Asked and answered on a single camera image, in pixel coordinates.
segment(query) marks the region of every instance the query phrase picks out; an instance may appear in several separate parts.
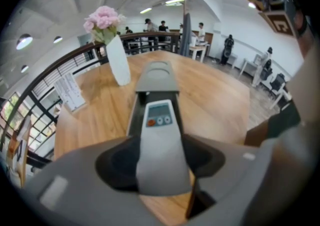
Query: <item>office chair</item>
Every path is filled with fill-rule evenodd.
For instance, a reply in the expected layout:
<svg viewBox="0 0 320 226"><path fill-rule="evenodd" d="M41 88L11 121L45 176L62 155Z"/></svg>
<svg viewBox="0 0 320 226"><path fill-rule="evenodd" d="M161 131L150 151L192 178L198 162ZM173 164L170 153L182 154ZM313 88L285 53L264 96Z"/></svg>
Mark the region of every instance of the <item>office chair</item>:
<svg viewBox="0 0 320 226"><path fill-rule="evenodd" d="M272 93L273 90L279 91L283 83L285 82L286 82L285 76L282 73L276 75L275 80L273 82L270 82L271 90L269 90L269 96L273 96L273 93Z"/></svg>

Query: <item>display screen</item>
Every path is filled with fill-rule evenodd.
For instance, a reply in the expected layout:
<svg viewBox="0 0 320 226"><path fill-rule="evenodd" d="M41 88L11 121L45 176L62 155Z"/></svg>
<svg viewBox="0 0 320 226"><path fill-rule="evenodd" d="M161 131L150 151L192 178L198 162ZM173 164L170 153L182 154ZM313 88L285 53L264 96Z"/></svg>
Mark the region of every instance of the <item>display screen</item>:
<svg viewBox="0 0 320 226"><path fill-rule="evenodd" d="M168 105L149 108L149 118L159 117L163 115L170 115Z"/></svg>

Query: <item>white ceiling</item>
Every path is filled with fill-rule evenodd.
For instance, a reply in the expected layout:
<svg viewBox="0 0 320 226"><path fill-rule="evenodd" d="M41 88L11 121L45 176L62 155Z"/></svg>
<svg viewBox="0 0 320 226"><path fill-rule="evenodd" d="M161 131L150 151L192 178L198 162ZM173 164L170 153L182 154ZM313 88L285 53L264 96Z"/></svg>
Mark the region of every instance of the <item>white ceiling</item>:
<svg viewBox="0 0 320 226"><path fill-rule="evenodd" d="M84 17L97 7L108 5L127 17L137 15L145 8L165 0L21 0L10 18L10 25L0 37L0 72L12 86L24 75L24 64L32 65L53 46L55 36L64 40L84 33ZM189 0L191 7L201 8L197 0ZM246 0L222 0L224 3L246 7ZM34 41L22 50L16 50L20 35L28 33Z"/></svg>

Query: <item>floor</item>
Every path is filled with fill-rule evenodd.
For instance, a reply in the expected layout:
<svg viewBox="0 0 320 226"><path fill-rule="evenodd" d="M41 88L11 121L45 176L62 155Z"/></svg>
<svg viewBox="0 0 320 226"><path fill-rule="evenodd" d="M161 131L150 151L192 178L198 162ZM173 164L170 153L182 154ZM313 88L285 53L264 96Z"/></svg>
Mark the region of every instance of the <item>floor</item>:
<svg viewBox="0 0 320 226"><path fill-rule="evenodd" d="M210 65L211 67L218 69L227 73L228 75L233 76L235 79L238 79L240 70L237 68L231 68L231 65L227 64L226 66L219 65L215 60L212 60L210 57L205 57L203 63ZM268 97L268 92L264 90L263 86L253 88L251 86L252 76L246 74L245 72L241 75L239 81L245 84L250 88L250 113L249 113L249 122L247 129L250 130L263 121L270 118L272 115L280 112L279 107L276 105L273 109L269 107L273 104L274 100Z"/></svg>

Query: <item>black railing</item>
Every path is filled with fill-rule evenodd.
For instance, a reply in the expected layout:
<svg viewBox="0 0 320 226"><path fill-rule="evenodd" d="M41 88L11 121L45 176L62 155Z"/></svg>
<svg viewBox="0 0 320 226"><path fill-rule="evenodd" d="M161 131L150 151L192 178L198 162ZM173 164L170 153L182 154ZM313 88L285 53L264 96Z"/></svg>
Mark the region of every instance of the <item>black railing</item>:
<svg viewBox="0 0 320 226"><path fill-rule="evenodd" d="M165 37L167 41L159 42L158 37ZM140 32L121 35L120 38L125 52L130 55L144 53L151 50L165 50L174 53L178 52L178 33ZM99 42L95 44L89 43L75 49L55 61L32 81L32 83L19 97L6 121L0 141L0 152L3 150L8 127L14 119L19 106L26 100L34 103L30 106L28 115L36 113L35 111L37 111L38 114L38 117L34 122L31 120L31 128L34 129L34 132L37 133L37 135L32 137L33 140L30 142L28 141L28 145L30 146L33 142L40 142L39 138L41 139L42 136L46 137L46 139L42 140L39 146L34 149L34 152L36 152L41 145L43 145L43 143L45 143L55 133L55 125L58 121L58 115L54 115L51 110L53 110L57 104L61 103L61 100L57 99L49 106L43 105L42 101L53 92L55 89L53 86L55 81L61 78L65 73L72 72L73 74L77 74L95 64L101 65L108 63L108 55L104 47L105 44ZM105 51L104 56L102 56L100 51L101 48ZM91 53L91 55L97 54L98 59L88 56L88 52Z"/></svg>

